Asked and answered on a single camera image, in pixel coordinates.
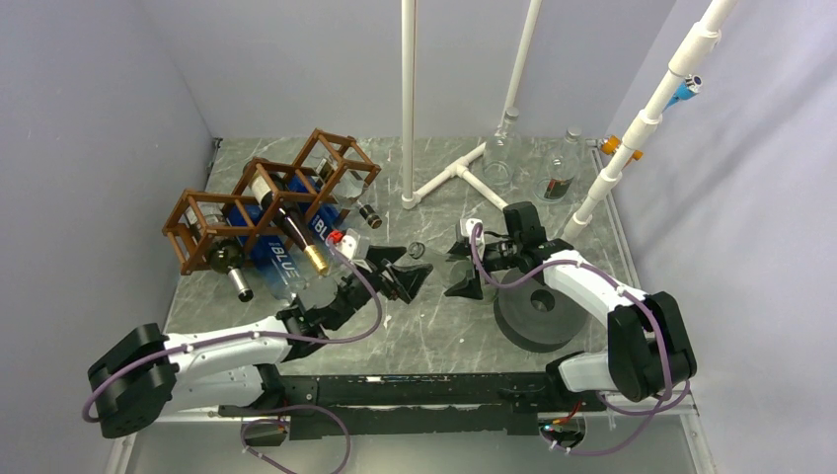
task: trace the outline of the bottle neck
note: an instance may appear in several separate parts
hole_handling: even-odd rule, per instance
[[[511,131],[514,131],[514,127],[516,125],[517,125],[517,119],[516,118],[503,117],[502,118],[502,123],[499,126],[499,131],[509,133]]]

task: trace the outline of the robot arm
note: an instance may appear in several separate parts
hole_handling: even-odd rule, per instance
[[[432,271],[429,265],[392,265],[404,247],[369,246],[353,231],[337,237],[338,250],[389,299],[411,302]],[[199,334],[163,335],[157,324],[134,329],[90,367],[92,389],[144,357],[166,355],[109,382],[95,401],[103,436],[129,435],[160,415],[191,408],[282,406],[285,391],[275,365],[320,349],[325,330],[339,329],[371,297],[356,275],[320,278],[290,306],[256,323]]]
[[[583,307],[607,330],[608,347],[596,354],[576,353],[547,365],[548,375],[561,390],[569,392],[618,391],[639,402],[665,386],[659,344],[665,344],[672,383],[694,376],[694,353],[677,302],[669,294],[647,294],[632,288],[592,266],[578,251],[561,239],[548,240],[537,210],[530,202],[519,202],[503,210],[507,235],[486,243],[476,239],[476,254],[490,274],[518,268],[531,272],[542,264],[560,262],[534,276],[562,292]],[[472,256],[471,234],[479,219],[463,219],[457,227],[457,243],[449,251]],[[445,293],[449,296],[482,298],[478,270]],[[649,338],[650,322],[634,302],[646,306],[659,326],[662,341]]]

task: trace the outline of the black cylindrical base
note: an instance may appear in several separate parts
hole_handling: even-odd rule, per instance
[[[502,278],[523,277],[518,270]],[[568,296],[530,279],[515,289],[502,289],[495,301],[495,320],[507,339],[530,353],[550,353],[569,343],[589,314]]]

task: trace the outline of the wooden wine rack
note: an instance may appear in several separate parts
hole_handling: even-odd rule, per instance
[[[317,173],[310,166],[305,166],[307,164],[306,160],[309,158],[311,151],[317,143],[322,143],[328,153],[337,161],[337,167],[334,173],[319,191],[308,180],[309,176],[316,176]],[[345,158],[344,155],[349,150],[354,150],[361,160]],[[366,153],[357,146],[357,141],[353,137],[336,135],[315,128],[290,165],[273,163],[259,157],[253,158],[229,195],[185,190],[175,204],[175,208],[169,215],[168,220],[166,220],[166,224],[163,226],[163,235],[171,242],[175,250],[175,255],[177,255],[178,261],[180,262],[181,275],[191,275],[193,272],[209,270],[209,264],[206,262],[204,254],[212,241],[217,237],[247,236],[244,250],[245,255],[249,256],[250,251],[256,245],[256,241],[260,235],[284,235],[281,229],[272,224],[272,220],[276,216],[281,204],[285,201],[311,203],[305,211],[304,216],[305,223],[307,224],[323,203],[337,202],[332,196],[332,190],[342,176],[349,171],[366,173],[363,181],[368,186],[378,176],[381,167],[372,163],[372,160],[369,159]],[[274,195],[273,202],[265,209],[259,222],[253,222],[244,208],[246,204],[259,204],[255,197],[244,196],[244,191],[248,188],[248,184],[256,173],[259,173],[265,179],[265,182],[270,186],[270,190],[273,191]],[[285,184],[289,184],[294,177],[298,177],[305,186],[306,192],[280,191],[273,180],[270,179],[270,173],[279,174]],[[221,204],[221,212],[224,214],[224,217],[229,217],[230,210],[235,206],[244,218],[246,225],[207,225],[205,216],[200,211],[199,205],[202,202]],[[199,237],[192,235],[187,225],[186,217],[184,216],[187,209],[191,209],[194,212],[197,222],[200,224],[201,232]],[[348,209],[344,209],[336,224],[342,222],[347,215]],[[285,239],[283,244],[285,248],[289,249],[293,245],[293,242]]]

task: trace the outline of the white wall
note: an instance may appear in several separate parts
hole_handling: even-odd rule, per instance
[[[176,283],[160,234],[203,185],[211,137],[130,0],[4,2],[0,15],[0,472],[102,472],[87,368]]]
[[[216,136],[401,134],[401,2],[143,0]],[[674,0],[546,0],[520,127],[602,133]],[[416,135],[499,120],[528,0],[418,0]]]
[[[610,131],[622,133],[708,2],[679,0]],[[678,298],[721,473],[834,472],[837,10],[742,1],[616,188],[648,290]]]

